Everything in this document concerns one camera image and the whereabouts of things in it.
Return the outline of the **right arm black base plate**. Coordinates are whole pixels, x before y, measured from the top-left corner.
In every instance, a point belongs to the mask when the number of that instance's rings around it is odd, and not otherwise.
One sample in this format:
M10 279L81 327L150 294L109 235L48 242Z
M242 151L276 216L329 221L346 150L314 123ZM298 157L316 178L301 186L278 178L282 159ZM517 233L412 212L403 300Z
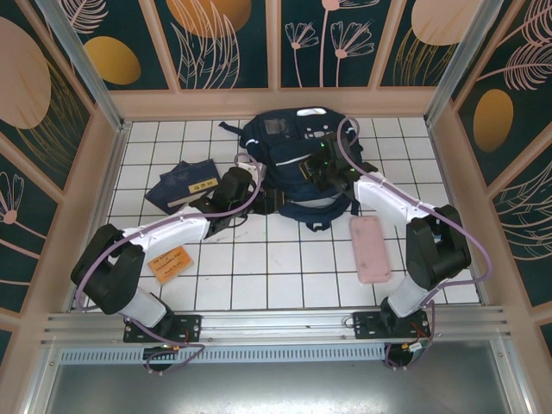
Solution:
M353 315L353 329L356 339L362 340L416 340L430 337L430 324L427 314L418 310L412 315L399 319L392 329L388 329L378 311L359 311Z

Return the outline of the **aluminium corner post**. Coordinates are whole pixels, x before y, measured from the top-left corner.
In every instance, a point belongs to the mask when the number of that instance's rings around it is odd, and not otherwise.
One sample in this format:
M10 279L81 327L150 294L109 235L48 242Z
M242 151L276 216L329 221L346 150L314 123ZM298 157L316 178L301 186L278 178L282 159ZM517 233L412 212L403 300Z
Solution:
M57 0L35 0L35 2L108 122L117 132L120 132L124 125L124 119L111 99L107 87L98 75L81 40L66 19L61 6L58 5Z
M478 52L490 27L495 22L504 0L481 0L466 33L448 63L435 93L424 112L426 127L432 129L449 103L462 75Z

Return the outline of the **navy blue backpack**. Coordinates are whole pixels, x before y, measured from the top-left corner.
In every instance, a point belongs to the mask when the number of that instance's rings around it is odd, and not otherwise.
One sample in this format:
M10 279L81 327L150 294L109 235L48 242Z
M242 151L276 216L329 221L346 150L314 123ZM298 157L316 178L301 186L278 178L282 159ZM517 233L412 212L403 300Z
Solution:
M266 188L285 194L284 201L276 201L282 203L278 214L304 223L312 232L325 231L346 211L353 216L359 214L358 202L336 190L318 192L299 168L326 135L346 135L350 143L359 143L360 124L356 119L325 107L303 107L261 113L241 128L226 122L219 126L238 135L239 146L267 167L251 207L253 214L259 215L258 204L265 200L261 191ZM362 151L361 146L361 162L357 165L364 163Z

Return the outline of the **pink pencil case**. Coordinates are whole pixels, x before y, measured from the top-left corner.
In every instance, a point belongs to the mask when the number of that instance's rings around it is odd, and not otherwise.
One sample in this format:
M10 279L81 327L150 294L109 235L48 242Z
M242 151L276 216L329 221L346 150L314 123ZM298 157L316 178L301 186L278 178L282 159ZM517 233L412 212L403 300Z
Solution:
M355 216L349 231L358 279L363 284L385 283L391 278L380 220L376 216Z

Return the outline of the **plain navy book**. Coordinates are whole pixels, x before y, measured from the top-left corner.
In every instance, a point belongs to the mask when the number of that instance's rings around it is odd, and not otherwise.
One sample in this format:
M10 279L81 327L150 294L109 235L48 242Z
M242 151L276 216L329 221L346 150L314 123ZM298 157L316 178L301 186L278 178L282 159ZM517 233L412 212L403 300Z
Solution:
M145 195L145 199L168 215L177 211L178 206L169 207L168 204L190 195L187 185L179 180L179 174L187 173L189 166L181 161L170 172L161 174L160 181Z

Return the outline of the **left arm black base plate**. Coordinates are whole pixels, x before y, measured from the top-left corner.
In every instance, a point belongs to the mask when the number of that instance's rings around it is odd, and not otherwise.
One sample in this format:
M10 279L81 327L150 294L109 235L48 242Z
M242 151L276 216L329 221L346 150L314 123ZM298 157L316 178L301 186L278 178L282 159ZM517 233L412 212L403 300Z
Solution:
M144 331L130 318L123 319L124 343L198 342L202 329L199 315L175 315L167 313L154 327Z

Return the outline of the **aluminium side rail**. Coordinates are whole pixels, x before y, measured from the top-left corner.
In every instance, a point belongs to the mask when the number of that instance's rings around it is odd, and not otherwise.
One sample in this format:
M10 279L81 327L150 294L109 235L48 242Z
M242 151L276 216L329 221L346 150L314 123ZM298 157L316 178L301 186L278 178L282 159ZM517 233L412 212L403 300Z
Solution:
M472 286L481 303L489 304L486 282L493 274L493 264L482 219L486 202L479 168L476 165L466 137L455 124L436 125L429 129L430 138L437 152L439 167L443 173L452 204L460 213L462 227L468 232L468 245L472 255L467 281L457 281L457 286Z
M110 203L115 191L116 180L118 178L119 169L122 164L122 158L124 156L131 126L131 122L124 122L115 135L113 145L110 150L110 155L107 159L105 171L100 181L96 201L91 211L90 220L87 224L84 238L80 244L77 257L79 257L83 253L85 247L87 246L87 243L91 240L91 238L95 234L95 231L105 223L105 220L109 214Z

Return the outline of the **aluminium mounting rail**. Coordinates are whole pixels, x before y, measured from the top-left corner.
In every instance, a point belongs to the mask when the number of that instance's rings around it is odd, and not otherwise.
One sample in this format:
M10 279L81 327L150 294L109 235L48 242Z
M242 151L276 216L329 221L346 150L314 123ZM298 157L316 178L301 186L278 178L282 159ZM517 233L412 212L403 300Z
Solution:
M200 342L206 345L292 345L354 342L353 309L206 311ZM52 314L40 335L46 347L123 345L123 318L100 313ZM498 306L442 305L436 308L434 340L470 342L509 339L505 313Z

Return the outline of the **orange paperback book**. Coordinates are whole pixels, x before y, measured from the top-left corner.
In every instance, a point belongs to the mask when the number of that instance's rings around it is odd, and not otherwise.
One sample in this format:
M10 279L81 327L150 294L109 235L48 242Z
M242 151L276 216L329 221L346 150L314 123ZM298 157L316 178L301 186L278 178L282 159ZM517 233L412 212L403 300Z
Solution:
M183 247L174 248L148 262L147 266L160 285L166 285L193 265Z

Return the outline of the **grey metal sheet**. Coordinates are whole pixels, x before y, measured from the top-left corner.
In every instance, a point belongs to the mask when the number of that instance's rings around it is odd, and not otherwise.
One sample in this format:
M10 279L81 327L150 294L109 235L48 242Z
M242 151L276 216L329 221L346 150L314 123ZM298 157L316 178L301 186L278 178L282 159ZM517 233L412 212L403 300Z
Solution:
M441 342L416 366L381 361L203 362L163 377L53 354L28 414L534 414L490 342Z

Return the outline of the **navy book with yellow label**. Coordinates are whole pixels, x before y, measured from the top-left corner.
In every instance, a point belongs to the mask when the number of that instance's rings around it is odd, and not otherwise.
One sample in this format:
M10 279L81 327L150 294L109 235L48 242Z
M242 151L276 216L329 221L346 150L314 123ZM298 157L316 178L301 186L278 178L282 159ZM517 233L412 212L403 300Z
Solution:
M190 164L186 169L187 173L181 172L179 180L188 187L190 195L176 201L170 202L169 207L178 206L179 209L200 198L206 192L213 190L220 183L220 175L212 159Z

